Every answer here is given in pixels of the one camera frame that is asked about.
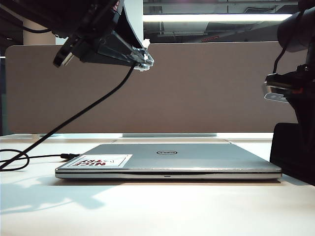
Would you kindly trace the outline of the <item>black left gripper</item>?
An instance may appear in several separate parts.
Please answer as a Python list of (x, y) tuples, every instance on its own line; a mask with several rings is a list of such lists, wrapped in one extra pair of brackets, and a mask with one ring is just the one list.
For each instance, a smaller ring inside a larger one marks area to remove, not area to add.
[(136, 70), (147, 71), (154, 65), (149, 45), (149, 39), (141, 41), (136, 35), (123, 0), (93, 0), (53, 64), (67, 65), (77, 57), (82, 62), (134, 66)]

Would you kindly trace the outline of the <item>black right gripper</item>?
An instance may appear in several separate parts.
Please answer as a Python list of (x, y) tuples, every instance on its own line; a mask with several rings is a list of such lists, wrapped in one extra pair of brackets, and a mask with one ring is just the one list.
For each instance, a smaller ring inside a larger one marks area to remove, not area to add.
[(299, 124), (312, 124), (315, 120), (315, 67), (307, 64), (297, 66), (289, 77), (287, 101), (295, 111)]

